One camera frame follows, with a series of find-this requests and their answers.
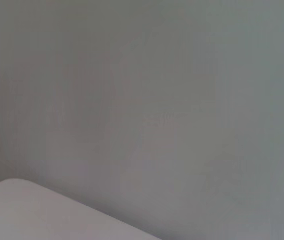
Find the white object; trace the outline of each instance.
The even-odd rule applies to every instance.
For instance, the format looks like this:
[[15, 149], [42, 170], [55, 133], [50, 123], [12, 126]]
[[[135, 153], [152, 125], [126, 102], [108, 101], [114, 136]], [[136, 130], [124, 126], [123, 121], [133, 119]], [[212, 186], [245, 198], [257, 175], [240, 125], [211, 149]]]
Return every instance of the white object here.
[[32, 182], [0, 182], [0, 240], [158, 240]]

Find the white wall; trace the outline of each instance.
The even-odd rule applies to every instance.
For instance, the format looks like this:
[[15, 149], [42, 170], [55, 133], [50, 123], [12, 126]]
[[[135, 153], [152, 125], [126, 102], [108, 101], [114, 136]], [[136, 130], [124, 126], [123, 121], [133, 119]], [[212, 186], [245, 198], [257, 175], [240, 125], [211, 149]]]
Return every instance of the white wall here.
[[284, 2], [0, 0], [9, 177], [163, 240], [284, 239]]

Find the gray wall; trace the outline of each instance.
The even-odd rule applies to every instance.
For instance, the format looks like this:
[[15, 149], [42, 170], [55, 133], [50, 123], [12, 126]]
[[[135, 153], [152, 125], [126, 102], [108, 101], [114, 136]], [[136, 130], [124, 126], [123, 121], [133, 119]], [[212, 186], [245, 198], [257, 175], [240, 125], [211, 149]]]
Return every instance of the gray wall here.
[[284, 1], [0, 0], [0, 181], [163, 240], [284, 239]]

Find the white surface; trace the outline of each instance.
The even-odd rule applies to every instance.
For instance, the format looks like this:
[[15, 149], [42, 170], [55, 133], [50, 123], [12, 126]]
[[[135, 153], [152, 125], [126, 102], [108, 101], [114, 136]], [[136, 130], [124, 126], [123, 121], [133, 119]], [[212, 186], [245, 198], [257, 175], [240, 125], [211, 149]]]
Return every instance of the white surface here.
[[156, 240], [32, 182], [0, 182], [0, 240]]

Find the white table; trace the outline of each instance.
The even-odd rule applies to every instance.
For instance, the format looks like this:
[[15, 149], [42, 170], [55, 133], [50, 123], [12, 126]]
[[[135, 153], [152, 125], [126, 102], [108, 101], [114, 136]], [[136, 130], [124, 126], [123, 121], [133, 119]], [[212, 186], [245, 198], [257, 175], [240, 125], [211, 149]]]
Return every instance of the white table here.
[[32, 182], [0, 182], [0, 240], [158, 240]]

